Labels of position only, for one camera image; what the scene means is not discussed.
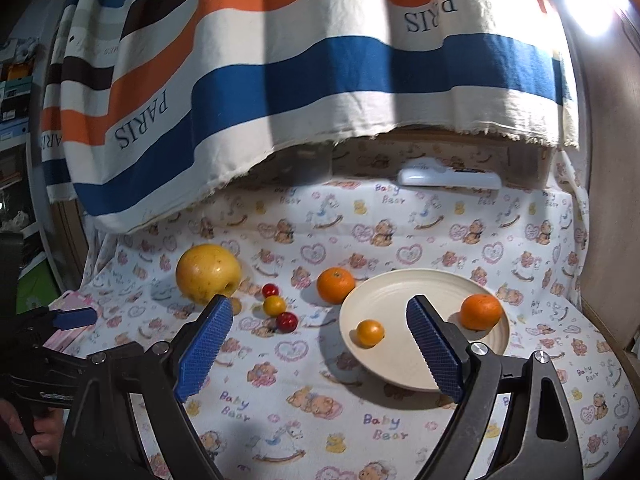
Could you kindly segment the person's left hand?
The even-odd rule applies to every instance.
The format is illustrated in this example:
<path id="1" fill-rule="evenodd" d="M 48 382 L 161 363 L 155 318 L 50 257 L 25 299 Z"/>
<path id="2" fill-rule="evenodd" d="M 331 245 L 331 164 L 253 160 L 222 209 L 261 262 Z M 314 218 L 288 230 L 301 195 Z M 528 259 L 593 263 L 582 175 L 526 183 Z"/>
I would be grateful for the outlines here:
<path id="1" fill-rule="evenodd" d="M 2 422 L 14 434 L 24 432 L 17 410 L 4 399 L 0 400 L 0 415 Z M 36 434 L 30 438 L 34 449 L 43 456 L 50 456 L 57 460 L 64 432 L 63 411 L 60 408 L 49 408 L 46 416 L 35 418 L 34 428 Z"/>

